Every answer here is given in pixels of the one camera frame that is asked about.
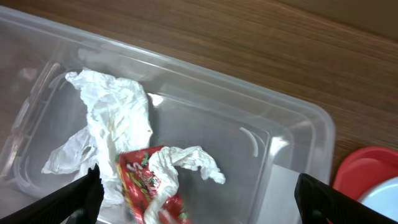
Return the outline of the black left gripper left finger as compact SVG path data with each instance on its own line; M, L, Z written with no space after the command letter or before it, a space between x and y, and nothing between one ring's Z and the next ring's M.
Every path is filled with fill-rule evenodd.
M95 165L88 169L85 176L2 218L1 223L94 224L103 199L100 168Z

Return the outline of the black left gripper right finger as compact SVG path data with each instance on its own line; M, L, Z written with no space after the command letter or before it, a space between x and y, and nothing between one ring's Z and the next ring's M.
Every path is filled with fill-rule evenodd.
M294 192L303 224L397 224L308 174Z

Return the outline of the red snack wrapper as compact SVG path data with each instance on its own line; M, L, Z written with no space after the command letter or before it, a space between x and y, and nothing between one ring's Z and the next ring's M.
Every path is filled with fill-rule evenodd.
M135 223L144 224L144 212L157 196L160 180L149 170L149 159L162 146L124 152L117 156L118 174L123 185L123 195ZM158 212L164 224L191 224L188 212L179 194L169 197Z

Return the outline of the small twisted white napkin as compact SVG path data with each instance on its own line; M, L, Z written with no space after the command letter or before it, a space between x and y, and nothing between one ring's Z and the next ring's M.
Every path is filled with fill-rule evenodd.
M157 194L144 212L146 223L159 223L159 212L166 200L177 194L179 188L176 167L196 171L200 170L203 180L213 179L224 184L226 178L215 160L200 146L185 149L163 146L149 158L148 168L160 181Z

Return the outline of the large white napkin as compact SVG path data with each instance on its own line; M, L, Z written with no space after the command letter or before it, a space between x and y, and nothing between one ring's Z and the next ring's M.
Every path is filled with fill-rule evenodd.
M87 125L54 149L44 164L43 174L74 174L83 177L98 166L104 187L103 207L124 202L116 156L149 146L152 128L149 101L142 85L127 78L87 68L65 75L80 92L86 105Z

